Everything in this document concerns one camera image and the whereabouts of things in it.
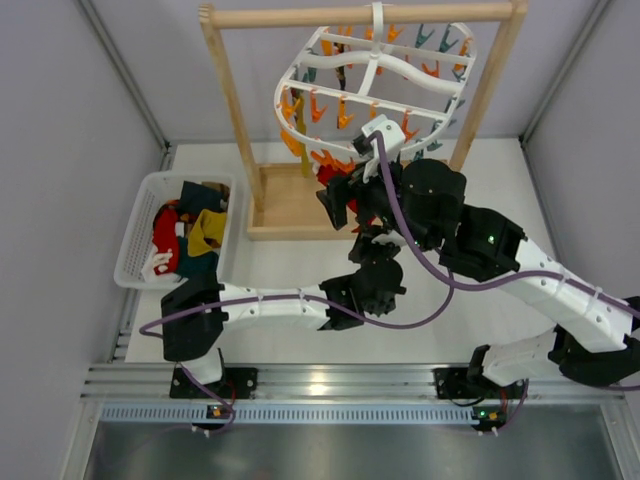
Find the red sock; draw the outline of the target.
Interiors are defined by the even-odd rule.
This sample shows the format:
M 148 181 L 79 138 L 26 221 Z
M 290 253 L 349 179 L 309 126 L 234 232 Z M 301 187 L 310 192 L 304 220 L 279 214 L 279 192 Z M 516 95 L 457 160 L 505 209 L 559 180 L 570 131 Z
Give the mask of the red sock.
M 354 216 L 355 227 L 351 230 L 352 233 L 360 233 L 361 232 L 361 220 L 359 216 L 358 204 L 355 199 L 350 200 L 347 203 L 347 208 Z

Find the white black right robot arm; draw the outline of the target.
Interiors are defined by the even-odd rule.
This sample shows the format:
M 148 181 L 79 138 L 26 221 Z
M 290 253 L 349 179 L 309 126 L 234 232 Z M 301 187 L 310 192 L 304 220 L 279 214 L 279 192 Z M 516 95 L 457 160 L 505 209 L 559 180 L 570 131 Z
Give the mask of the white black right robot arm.
M 384 315 L 405 293 L 397 254 L 435 252 L 433 269 L 452 292 L 500 289 L 552 324 L 529 339 L 477 347 L 467 385 L 482 396 L 520 380 L 559 374 L 611 388 L 639 370 L 637 298 L 614 298 L 550 258 L 497 211 L 465 203 L 466 179 L 445 164 L 391 163 L 366 178 L 332 175 L 316 196 L 335 229 L 353 211 L 358 234 L 349 258 L 354 274 L 324 283 L 328 297 L 359 314 Z

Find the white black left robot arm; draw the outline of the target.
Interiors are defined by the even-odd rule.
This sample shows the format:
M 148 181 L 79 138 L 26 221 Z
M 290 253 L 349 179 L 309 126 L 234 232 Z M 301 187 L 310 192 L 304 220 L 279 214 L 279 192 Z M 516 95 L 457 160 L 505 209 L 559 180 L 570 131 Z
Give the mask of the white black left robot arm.
M 179 364 L 203 386 L 215 390 L 226 379 L 223 355 L 216 347 L 222 333 L 253 327 L 344 331 L 396 307 L 406 293 L 403 270 L 395 257 L 404 242 L 373 226 L 358 234 L 348 259 L 350 274 L 304 288 L 285 290 L 241 287 L 208 272 L 187 280 L 161 300 L 163 358 Z

